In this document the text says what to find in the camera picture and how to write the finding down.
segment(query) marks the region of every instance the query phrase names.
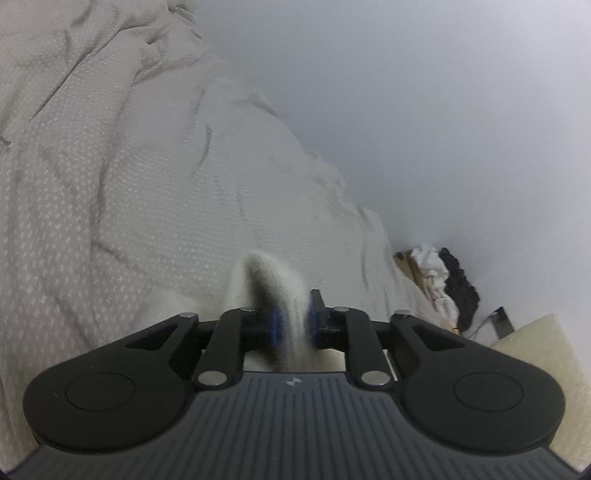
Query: textured blanket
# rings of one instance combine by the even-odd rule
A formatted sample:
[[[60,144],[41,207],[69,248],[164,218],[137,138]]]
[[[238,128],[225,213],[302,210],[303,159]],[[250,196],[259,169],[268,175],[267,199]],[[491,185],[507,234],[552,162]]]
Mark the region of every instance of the textured blanket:
[[[216,317],[247,251],[287,261],[328,305],[440,321],[376,215],[208,53],[189,10],[0,4],[2,469],[35,448],[21,408],[35,375],[144,327],[155,289]]]

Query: small logo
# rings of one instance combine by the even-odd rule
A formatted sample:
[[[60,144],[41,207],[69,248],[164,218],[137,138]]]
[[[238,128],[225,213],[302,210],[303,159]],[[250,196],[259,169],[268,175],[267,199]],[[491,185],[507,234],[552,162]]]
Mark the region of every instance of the small logo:
[[[288,384],[291,388],[295,388],[304,382],[302,382],[302,380],[300,380],[299,378],[294,377],[294,378],[290,378],[285,383]]]

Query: ribbed gray plate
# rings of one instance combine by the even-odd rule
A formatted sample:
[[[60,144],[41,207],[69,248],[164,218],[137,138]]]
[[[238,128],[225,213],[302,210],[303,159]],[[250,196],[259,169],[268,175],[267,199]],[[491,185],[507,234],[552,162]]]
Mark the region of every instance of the ribbed gray plate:
[[[40,448],[16,480],[570,480],[546,449],[493,458],[450,450],[416,431],[384,393],[343,373],[245,373],[198,395],[158,439],[111,455]]]

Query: beige cushion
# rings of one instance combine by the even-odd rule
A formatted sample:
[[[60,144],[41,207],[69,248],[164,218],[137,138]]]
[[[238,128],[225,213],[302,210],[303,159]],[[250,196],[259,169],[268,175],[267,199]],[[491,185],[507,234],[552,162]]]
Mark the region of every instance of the beige cushion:
[[[550,445],[577,470],[591,463],[591,388],[555,315],[497,341],[492,348],[548,372],[566,398],[564,419]]]

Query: white wall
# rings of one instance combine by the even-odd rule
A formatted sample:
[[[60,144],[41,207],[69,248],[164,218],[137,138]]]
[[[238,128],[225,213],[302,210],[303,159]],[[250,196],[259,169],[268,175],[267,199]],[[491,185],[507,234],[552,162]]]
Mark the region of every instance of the white wall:
[[[197,0],[199,31],[339,167],[395,249],[447,246],[517,325],[591,338],[591,7]]]

